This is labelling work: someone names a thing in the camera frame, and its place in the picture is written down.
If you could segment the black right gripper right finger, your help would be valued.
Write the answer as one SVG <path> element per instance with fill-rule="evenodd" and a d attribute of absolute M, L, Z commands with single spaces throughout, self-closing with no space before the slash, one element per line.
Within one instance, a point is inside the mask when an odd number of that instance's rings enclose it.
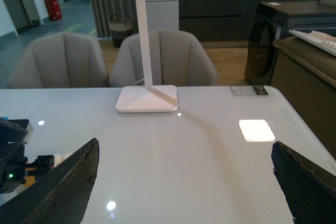
<path fill-rule="evenodd" d="M 335 223 L 335 175 L 280 141 L 271 159 L 293 222 Z"/>

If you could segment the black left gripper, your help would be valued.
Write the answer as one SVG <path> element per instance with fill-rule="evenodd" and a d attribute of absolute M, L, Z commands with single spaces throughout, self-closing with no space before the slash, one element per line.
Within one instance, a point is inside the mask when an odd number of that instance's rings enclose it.
<path fill-rule="evenodd" d="M 30 141 L 33 130 L 28 119 L 1 118 L 1 194 L 11 193 L 23 183 L 28 162 L 25 146 Z M 52 169 L 36 169 L 36 180 Z"/>

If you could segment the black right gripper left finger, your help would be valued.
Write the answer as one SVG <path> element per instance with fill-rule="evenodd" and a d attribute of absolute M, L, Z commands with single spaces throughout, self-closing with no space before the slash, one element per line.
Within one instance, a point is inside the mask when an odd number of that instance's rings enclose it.
<path fill-rule="evenodd" d="M 81 223 L 98 173 L 91 139 L 43 178 L 1 205 L 1 223 Z"/>

